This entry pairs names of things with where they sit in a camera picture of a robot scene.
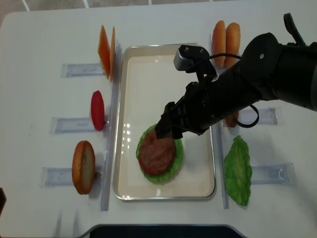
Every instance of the tomato slice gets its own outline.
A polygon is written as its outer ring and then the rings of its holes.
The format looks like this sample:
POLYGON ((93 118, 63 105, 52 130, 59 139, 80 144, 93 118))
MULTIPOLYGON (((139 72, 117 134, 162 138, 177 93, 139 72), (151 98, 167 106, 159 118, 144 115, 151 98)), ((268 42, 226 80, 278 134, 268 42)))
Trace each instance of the tomato slice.
POLYGON ((96 130, 103 130, 105 125, 105 106, 100 91, 93 93, 91 98, 91 118, 96 130))
POLYGON ((99 45, 98 45, 98 54, 103 64, 105 74, 107 79, 110 75, 110 46, 107 38, 107 34, 104 26, 101 26, 100 36, 99 36, 99 45))

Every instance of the hot dog bun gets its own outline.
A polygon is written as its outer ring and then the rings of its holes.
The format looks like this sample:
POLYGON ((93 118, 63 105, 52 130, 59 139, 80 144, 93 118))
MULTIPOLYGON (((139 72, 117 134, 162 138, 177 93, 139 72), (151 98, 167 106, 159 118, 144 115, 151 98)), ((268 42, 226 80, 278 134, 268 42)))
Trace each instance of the hot dog bun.
MULTIPOLYGON (((240 26, 233 22, 226 29, 226 53, 237 55, 240 48, 240 26)), ((230 68, 236 63, 237 59, 226 56, 224 66, 230 68)))
POLYGON ((95 178, 95 153, 88 141, 80 141, 74 152, 72 178, 79 194, 88 194, 95 178))
POLYGON ((239 118, 239 111, 225 118, 228 127, 235 127, 237 125, 237 120, 239 118))
MULTIPOLYGON (((212 54, 226 53, 226 30, 224 21, 219 21, 214 27, 212 34, 212 54)), ((214 59, 215 63, 223 67, 225 56, 214 59)))

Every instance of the lettuce leaf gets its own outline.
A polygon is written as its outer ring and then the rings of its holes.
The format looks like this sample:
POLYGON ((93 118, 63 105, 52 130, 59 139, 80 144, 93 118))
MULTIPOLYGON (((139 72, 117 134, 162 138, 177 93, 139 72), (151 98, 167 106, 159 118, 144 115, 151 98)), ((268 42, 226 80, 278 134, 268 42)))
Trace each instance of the lettuce leaf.
POLYGON ((240 135, 233 139, 224 159, 225 187, 228 195, 239 205, 247 206, 251 194, 252 167, 248 144, 240 135))
MULTIPOLYGON (((150 130, 154 129, 155 126, 156 126, 156 124, 150 126, 149 129, 147 129, 143 133, 143 135, 141 136, 141 138, 139 140, 139 143, 138 143, 138 146, 137 146, 137 151, 136 151, 137 159, 139 159, 141 142, 143 141, 143 139, 146 136, 146 134, 150 130)), ((183 144, 182 144, 181 139, 175 140, 175 146, 176 146, 176 155, 175 155, 175 159, 174 159, 171 167, 164 174, 157 175, 157 176, 148 175, 140 167, 142 173, 144 174, 144 177, 146 177, 149 181, 154 182, 154 183, 162 183, 162 182, 166 182, 166 181, 170 180, 173 177, 173 175, 178 171, 179 167, 182 164, 182 160, 183 160, 183 144)))

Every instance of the bottom bun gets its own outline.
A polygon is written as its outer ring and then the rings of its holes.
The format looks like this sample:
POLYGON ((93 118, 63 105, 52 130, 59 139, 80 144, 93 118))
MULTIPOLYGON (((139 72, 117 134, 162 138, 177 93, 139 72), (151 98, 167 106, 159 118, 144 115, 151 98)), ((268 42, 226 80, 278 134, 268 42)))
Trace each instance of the bottom bun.
POLYGON ((79 194, 88 194, 95 178, 95 153, 88 141, 80 141, 74 152, 72 178, 79 194))

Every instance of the white tray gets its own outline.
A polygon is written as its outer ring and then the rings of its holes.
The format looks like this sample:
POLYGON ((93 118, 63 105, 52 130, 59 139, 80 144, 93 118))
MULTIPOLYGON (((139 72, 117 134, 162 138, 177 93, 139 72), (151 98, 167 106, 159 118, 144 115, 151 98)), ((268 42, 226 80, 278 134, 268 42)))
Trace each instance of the white tray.
POLYGON ((211 131, 183 134, 183 164, 169 182, 149 182, 140 170, 136 148, 143 132, 157 123, 168 102, 178 101, 195 73, 173 64, 180 45, 128 48, 123 56, 113 190, 122 200, 206 198, 215 186, 211 131))

